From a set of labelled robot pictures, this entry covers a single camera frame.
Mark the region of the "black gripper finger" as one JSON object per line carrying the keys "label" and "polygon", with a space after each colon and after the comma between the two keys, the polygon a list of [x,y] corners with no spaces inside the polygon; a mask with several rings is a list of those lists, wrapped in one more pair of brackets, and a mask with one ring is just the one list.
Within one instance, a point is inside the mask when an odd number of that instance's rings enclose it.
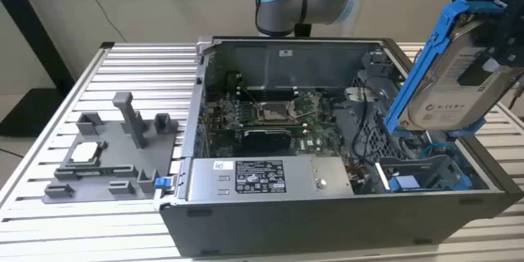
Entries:
{"label": "black gripper finger", "polygon": [[457,83],[464,87],[480,86],[489,76],[500,68],[500,63],[488,52],[481,52],[476,56],[473,63],[466,67],[457,79]]}

